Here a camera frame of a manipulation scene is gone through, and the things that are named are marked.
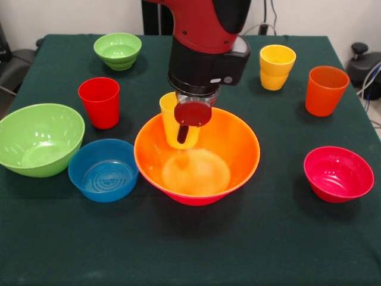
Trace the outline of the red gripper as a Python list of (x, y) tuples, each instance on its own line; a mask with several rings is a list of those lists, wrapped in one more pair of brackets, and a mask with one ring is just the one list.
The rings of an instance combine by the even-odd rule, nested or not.
[(212, 109), (208, 104), (199, 101), (178, 103), (174, 108), (174, 118), (181, 124), (177, 133), (177, 142), (184, 144), (188, 136), (189, 126), (201, 127), (212, 117)]

